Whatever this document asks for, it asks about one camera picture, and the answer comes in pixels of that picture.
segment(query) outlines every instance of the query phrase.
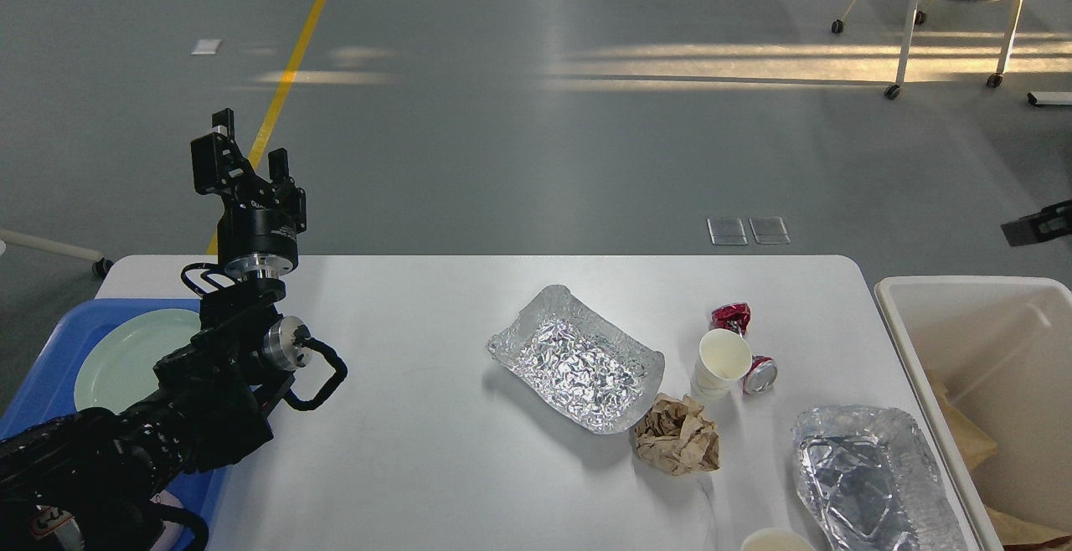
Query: table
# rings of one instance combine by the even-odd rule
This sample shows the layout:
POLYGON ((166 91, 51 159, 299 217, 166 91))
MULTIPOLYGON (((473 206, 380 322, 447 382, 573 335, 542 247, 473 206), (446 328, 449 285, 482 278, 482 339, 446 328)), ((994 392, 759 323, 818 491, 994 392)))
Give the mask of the table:
MULTIPOLYGON (((123 258, 98 297, 188 297, 179 269, 204 260, 123 258)), ((795 416, 862 403, 925 428, 846 257, 302 256, 284 281, 280 311, 332 344, 351 375, 314 413, 272 414, 276 440, 232 467, 210 550, 736 551, 766 526, 823 549, 792 483, 795 416), (550 284, 664 353, 660 389, 679 398, 712 308, 750 303, 748 340, 780 375, 769 394, 734 390, 709 407, 719 471, 662 474, 636 458, 628 434, 586 432, 491 360, 491 334, 550 284)), ((302 369, 296 391, 310 397, 328 372, 302 369)))

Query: brown paper bag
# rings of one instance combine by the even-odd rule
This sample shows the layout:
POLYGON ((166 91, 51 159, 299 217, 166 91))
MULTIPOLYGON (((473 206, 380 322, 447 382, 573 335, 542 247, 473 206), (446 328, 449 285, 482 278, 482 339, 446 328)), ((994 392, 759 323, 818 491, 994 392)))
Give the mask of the brown paper bag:
MULTIPOLYGON (((953 441, 956 443, 964 463, 968 471, 974 470, 984 460, 991 458, 998 451, 998 445, 986 432, 979 429, 968 417, 961 413, 947 400, 949 389, 934 376, 926 373, 930 389, 934 390, 935 398, 938 399, 938 406, 941 408, 942 417, 949 425, 950 432, 953 433, 953 441)), ((1001 540, 1001 546, 1007 551, 1070 551, 1072 550, 1072 536, 1069 533, 1054 530, 1041 524, 1032 524, 1007 513, 996 511, 986 507, 986 513, 994 524, 995 532, 1001 540)))
POLYGON ((703 405, 659 393, 647 415, 634 429, 637 455, 673 476, 718 468, 718 431, 701 415, 703 405))

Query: chair wheel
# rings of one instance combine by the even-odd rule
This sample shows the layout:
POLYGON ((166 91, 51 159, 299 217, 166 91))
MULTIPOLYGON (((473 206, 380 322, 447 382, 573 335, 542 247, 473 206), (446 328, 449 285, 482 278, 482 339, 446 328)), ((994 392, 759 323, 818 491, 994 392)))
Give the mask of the chair wheel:
POLYGON ((114 264, 115 263, 113 263, 107 258, 101 258, 100 260, 93 263, 93 273, 95 273, 96 277, 104 279, 104 277, 106 277, 108 271, 111 269, 111 265, 114 264))

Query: blue tray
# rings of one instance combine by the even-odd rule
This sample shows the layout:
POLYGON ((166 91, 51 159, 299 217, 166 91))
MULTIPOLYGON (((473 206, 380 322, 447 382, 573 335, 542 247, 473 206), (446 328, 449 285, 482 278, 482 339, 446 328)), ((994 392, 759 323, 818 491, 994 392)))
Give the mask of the blue tray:
MULTIPOLYGON (((197 312, 199 307, 199 300, 120 299, 88 300, 75 307, 56 325, 18 393, 0 418, 0 438, 50 418, 75 413, 74 382, 78 369, 96 342, 122 323, 161 308, 187 308, 197 312)), ((226 468, 181 474, 167 491, 211 526, 225 473, 226 468)), ((193 536, 184 532, 173 549, 182 549, 192 539, 193 536)))

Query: crumpled aluminum foil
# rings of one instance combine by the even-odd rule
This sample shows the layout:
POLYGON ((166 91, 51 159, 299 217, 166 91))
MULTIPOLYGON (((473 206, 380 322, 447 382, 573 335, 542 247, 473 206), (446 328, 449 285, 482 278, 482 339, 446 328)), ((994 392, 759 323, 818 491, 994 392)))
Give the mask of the crumpled aluminum foil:
POLYGON ((796 417, 796 494, 835 550, 966 550, 938 464, 898 408, 820 406, 796 417))
POLYGON ((647 413, 665 359, 581 303, 545 287, 488 352, 555 411, 597 434, 628 430, 647 413))

